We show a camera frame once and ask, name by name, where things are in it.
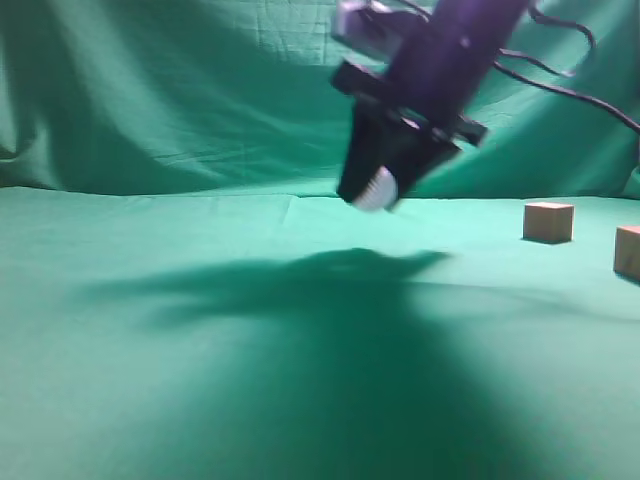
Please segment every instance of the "black cable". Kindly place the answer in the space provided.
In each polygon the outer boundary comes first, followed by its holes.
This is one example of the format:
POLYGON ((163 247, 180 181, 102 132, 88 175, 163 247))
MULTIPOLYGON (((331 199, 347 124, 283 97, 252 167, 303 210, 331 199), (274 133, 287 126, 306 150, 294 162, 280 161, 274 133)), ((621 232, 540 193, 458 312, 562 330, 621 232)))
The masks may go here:
POLYGON ((424 16, 427 19, 431 18, 431 14, 427 11, 426 8, 421 7, 420 5, 418 5, 412 0, 394 0, 394 1, 403 4, 405 7, 409 7, 415 10, 416 12, 418 12, 420 15, 424 16))
POLYGON ((544 62, 542 62, 541 60, 538 60, 535 57, 532 57, 531 55, 527 55, 524 52, 519 52, 517 50, 507 50, 505 48, 500 49, 500 55, 502 57, 509 57, 509 58, 518 58, 520 60, 525 60, 527 62, 529 62, 530 64, 541 68, 542 70, 545 70, 548 73, 551 73, 552 75, 557 75, 560 77, 566 77, 566 76, 573 76, 573 74, 568 75, 566 72, 560 72, 558 70, 555 70, 554 68, 551 68, 550 66, 548 66, 547 64, 545 64, 544 62))
MULTIPOLYGON (((540 10, 538 10, 538 8, 537 8, 538 3, 540 3, 540 0, 537 0, 534 4, 532 4, 528 8, 529 15, 531 16, 531 18, 533 19, 534 22, 536 22, 536 23, 538 23, 540 25, 545 25, 545 26, 571 28, 573 30, 578 30, 579 32, 584 34, 585 37, 587 37, 587 41, 589 42, 589 51, 587 52, 587 54, 584 57, 584 59, 578 65, 578 69, 584 67, 585 64, 587 64, 589 61, 593 60, 593 57, 594 57, 594 55, 596 53, 596 48, 597 48, 597 43, 596 43, 595 36, 593 35, 593 32, 591 30, 589 30, 587 27, 585 27, 584 25, 581 25, 579 23, 571 22, 571 21, 567 21, 567 20, 562 20, 562 19, 559 19, 559 18, 550 17, 548 15, 545 15, 540 10)), ((536 67, 539 67, 539 68, 551 73, 552 75, 557 75, 557 76, 560 76, 560 77, 565 77, 565 78, 574 77, 576 75, 576 73, 577 73, 577 70, 578 70, 578 69, 576 69, 576 70, 571 70, 571 71, 560 72, 560 71, 558 71, 558 70, 556 70, 554 68, 551 68, 550 66, 546 65, 541 60, 538 60, 535 57, 532 57, 532 56, 527 55, 526 53, 518 52, 518 51, 514 51, 514 50, 507 50, 507 49, 503 48, 503 49, 500 50, 500 54, 503 57, 518 58, 518 59, 521 59, 521 60, 525 60, 525 61, 531 63, 532 65, 535 65, 536 67)))
POLYGON ((640 134, 640 124, 636 123, 633 119, 631 119, 628 115, 626 115, 620 109, 614 107, 613 105, 608 104, 603 100, 600 100, 599 98, 574 92, 573 90, 569 90, 567 88, 558 87, 554 85, 546 85, 544 83, 536 82, 535 80, 531 80, 530 78, 520 75, 519 73, 516 73, 513 70, 509 70, 499 62, 495 62, 494 67, 496 68, 496 70, 504 73, 505 75, 508 75, 509 77, 514 78, 515 80, 518 80, 532 87, 537 87, 542 90, 546 90, 548 92, 553 92, 560 95, 564 95, 566 97, 574 98, 576 100, 580 100, 582 102, 591 104, 595 107, 601 108, 602 110, 605 110, 609 114, 613 115, 616 119, 624 123, 631 130, 633 130, 637 134, 640 134))

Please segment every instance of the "wooden block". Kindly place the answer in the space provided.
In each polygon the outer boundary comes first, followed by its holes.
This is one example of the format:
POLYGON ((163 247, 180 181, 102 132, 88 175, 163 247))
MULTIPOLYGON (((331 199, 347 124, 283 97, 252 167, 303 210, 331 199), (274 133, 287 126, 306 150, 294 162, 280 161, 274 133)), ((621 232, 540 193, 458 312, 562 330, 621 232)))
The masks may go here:
POLYGON ((528 203, 524 209, 524 238, 543 243, 570 242, 573 211, 573 205, 566 203, 528 203))
POLYGON ((640 226, 618 227, 613 269, 640 282, 640 226))

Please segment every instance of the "green backdrop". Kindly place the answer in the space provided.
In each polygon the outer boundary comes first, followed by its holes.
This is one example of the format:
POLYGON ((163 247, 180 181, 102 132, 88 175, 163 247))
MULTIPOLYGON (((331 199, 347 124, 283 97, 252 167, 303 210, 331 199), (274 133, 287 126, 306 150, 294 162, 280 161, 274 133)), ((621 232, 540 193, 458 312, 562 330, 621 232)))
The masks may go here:
MULTIPOLYGON (((349 102, 328 78, 334 0, 4 0, 0 182, 101 194, 333 196, 349 102)), ((638 109, 636 0, 546 1, 599 41, 570 87, 638 109)), ((586 50, 524 20, 510 45, 557 67, 586 50)), ((537 79, 555 81, 520 65, 537 79)), ((636 136, 593 107, 492 73, 468 113, 491 128, 418 197, 640 197, 636 136)))

